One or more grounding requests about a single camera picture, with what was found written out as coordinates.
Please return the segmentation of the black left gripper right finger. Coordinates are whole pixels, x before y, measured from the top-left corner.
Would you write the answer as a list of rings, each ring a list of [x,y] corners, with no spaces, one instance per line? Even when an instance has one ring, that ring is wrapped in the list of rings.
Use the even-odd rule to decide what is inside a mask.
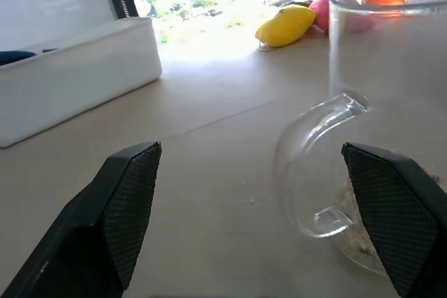
[[[446,193],[417,162],[347,142],[362,223],[400,297],[446,296]]]

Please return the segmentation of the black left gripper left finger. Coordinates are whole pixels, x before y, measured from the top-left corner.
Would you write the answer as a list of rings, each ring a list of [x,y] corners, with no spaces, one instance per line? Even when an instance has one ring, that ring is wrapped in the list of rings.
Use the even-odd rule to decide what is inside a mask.
[[[3,297],[122,297],[149,225],[160,142],[109,156],[61,210]]]

